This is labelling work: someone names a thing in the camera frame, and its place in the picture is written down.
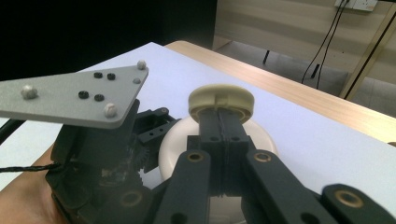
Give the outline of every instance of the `wall outlet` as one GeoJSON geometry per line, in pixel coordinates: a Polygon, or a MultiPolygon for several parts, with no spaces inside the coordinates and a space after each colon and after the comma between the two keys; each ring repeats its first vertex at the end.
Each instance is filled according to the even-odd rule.
{"type": "Polygon", "coordinates": [[[373,11],[376,5],[376,0],[357,0],[353,9],[364,10],[364,11],[373,11]]]}
{"type": "Polygon", "coordinates": [[[344,6],[344,4],[346,3],[346,8],[353,8],[353,6],[355,5],[357,0],[349,0],[348,3],[346,3],[346,0],[342,1],[342,0],[335,0],[335,7],[339,7],[341,4],[341,7],[344,6]]]}
{"type": "MultiPolygon", "coordinates": [[[[346,0],[336,0],[334,6],[339,7],[341,4],[341,7],[346,3],[346,0]]],[[[346,3],[346,8],[352,8],[356,10],[363,10],[363,11],[373,11],[374,7],[376,5],[377,0],[349,0],[348,3],[346,3]]]]}

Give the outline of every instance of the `white tabletop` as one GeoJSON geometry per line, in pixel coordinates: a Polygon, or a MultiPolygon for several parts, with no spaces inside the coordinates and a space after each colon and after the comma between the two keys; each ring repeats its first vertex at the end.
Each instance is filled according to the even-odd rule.
{"type": "MultiPolygon", "coordinates": [[[[174,118],[185,118],[189,94],[197,87],[210,83],[242,86],[255,96],[253,119],[273,137],[280,159],[306,187],[321,192],[326,185],[347,184],[396,217],[394,147],[155,44],[84,71],[135,65],[141,59],[147,62],[149,74],[137,96],[139,111],[165,106],[174,118]]],[[[26,122],[0,146],[0,166],[30,165],[54,141],[60,127],[26,122]]],[[[1,174],[0,189],[14,176],[1,174]]],[[[159,179],[158,174],[152,178],[159,179]]]]}

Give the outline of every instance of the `triangular metal plate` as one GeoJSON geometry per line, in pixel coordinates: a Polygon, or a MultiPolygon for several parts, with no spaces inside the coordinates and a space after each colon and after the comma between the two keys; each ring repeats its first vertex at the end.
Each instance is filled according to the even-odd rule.
{"type": "Polygon", "coordinates": [[[49,77],[33,77],[0,82],[0,117],[40,120],[62,124],[114,129],[120,127],[136,95],[149,74],[146,67],[137,66],[69,73],[49,77]],[[94,73],[102,73],[98,78],[94,73]],[[107,78],[114,74],[114,80],[107,78]],[[24,99],[22,88],[37,89],[37,97],[24,99]],[[89,97],[80,99],[78,93],[87,91],[89,97]],[[102,94],[103,101],[94,96],[102,94]],[[105,106],[114,104],[114,117],[105,116],[105,106]]]}

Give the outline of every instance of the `power cable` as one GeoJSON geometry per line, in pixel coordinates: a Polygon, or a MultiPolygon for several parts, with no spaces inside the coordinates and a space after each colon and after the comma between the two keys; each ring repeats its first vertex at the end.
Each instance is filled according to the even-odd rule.
{"type": "Polygon", "coordinates": [[[54,169],[61,166],[60,163],[54,162],[43,166],[11,166],[0,168],[0,173],[10,173],[10,172],[37,172],[54,169]]]}
{"type": "Polygon", "coordinates": [[[327,39],[327,37],[329,36],[330,31],[332,30],[332,27],[334,26],[335,20],[337,19],[337,16],[338,16],[338,12],[340,11],[341,5],[344,3],[344,1],[346,1],[345,5],[346,5],[347,2],[348,2],[348,0],[341,0],[340,6],[337,8],[337,12],[335,13],[334,19],[332,19],[332,25],[330,26],[329,31],[327,32],[326,36],[324,37],[323,42],[321,43],[320,48],[319,48],[317,54],[315,55],[314,59],[312,59],[311,63],[308,65],[308,67],[306,68],[306,70],[305,70],[305,72],[304,72],[303,78],[301,79],[301,83],[302,83],[302,84],[304,83],[304,79],[305,79],[306,73],[308,72],[308,70],[309,70],[309,68],[311,67],[312,63],[313,63],[313,62],[315,61],[315,59],[318,57],[318,55],[319,55],[321,49],[323,48],[323,45],[324,45],[324,43],[326,42],[326,39],[327,39]]]}
{"type": "Polygon", "coordinates": [[[322,63],[321,63],[321,65],[320,65],[320,69],[319,69],[318,82],[317,82],[317,89],[319,88],[319,81],[320,81],[321,69],[322,69],[322,67],[323,67],[324,61],[326,60],[327,51],[329,50],[330,43],[332,43],[332,37],[334,36],[335,31],[337,30],[338,22],[340,21],[341,16],[343,15],[343,11],[344,11],[344,8],[346,7],[346,5],[347,5],[347,1],[344,3],[344,6],[341,8],[341,12],[340,12],[340,15],[338,16],[337,23],[335,24],[334,30],[332,31],[332,36],[330,37],[330,40],[329,40],[329,42],[327,43],[326,50],[325,50],[324,56],[323,56],[323,60],[322,60],[322,63]]]}

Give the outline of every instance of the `black wire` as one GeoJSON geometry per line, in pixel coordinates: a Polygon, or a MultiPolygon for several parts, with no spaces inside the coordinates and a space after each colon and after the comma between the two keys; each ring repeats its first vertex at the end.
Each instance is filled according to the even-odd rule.
{"type": "Polygon", "coordinates": [[[338,12],[340,11],[341,5],[343,4],[344,1],[346,1],[345,5],[346,5],[347,2],[348,2],[347,0],[341,0],[340,6],[337,8],[337,12],[335,13],[334,19],[332,19],[332,25],[330,26],[329,31],[327,32],[326,36],[324,37],[323,42],[322,42],[322,44],[320,45],[320,48],[319,48],[317,54],[315,55],[314,59],[311,61],[311,63],[308,65],[308,67],[306,68],[306,70],[305,70],[305,72],[304,72],[303,78],[301,79],[301,83],[302,83],[302,84],[304,83],[304,78],[305,78],[305,76],[306,76],[306,73],[308,72],[308,69],[311,67],[312,63],[313,63],[313,62],[315,61],[315,59],[318,57],[318,55],[319,55],[321,49],[323,48],[323,45],[324,45],[324,43],[326,42],[326,39],[327,39],[327,37],[329,36],[330,31],[332,30],[332,27],[334,26],[334,22],[335,22],[335,20],[337,19],[338,12]]]}
{"type": "Polygon", "coordinates": [[[1,128],[0,128],[0,145],[12,135],[15,130],[17,130],[22,124],[24,120],[17,119],[9,119],[1,128]]]}
{"type": "Polygon", "coordinates": [[[61,166],[60,163],[54,162],[52,164],[44,165],[44,166],[11,166],[0,168],[0,173],[10,173],[10,172],[37,172],[37,171],[45,171],[54,169],[61,166]]]}
{"type": "Polygon", "coordinates": [[[317,89],[319,88],[319,81],[320,81],[321,69],[322,69],[322,67],[323,67],[324,61],[326,60],[327,50],[329,50],[330,43],[332,43],[332,37],[333,37],[334,34],[335,34],[335,30],[337,30],[338,22],[340,21],[341,16],[343,15],[343,11],[344,11],[344,8],[346,8],[346,5],[347,5],[347,1],[344,3],[343,8],[341,8],[340,16],[338,16],[337,23],[335,24],[334,30],[332,31],[332,36],[330,37],[330,40],[329,40],[329,42],[327,43],[326,50],[325,50],[324,56],[323,56],[323,60],[322,60],[322,63],[321,63],[321,65],[320,65],[320,69],[319,69],[318,82],[317,82],[317,89]]]}

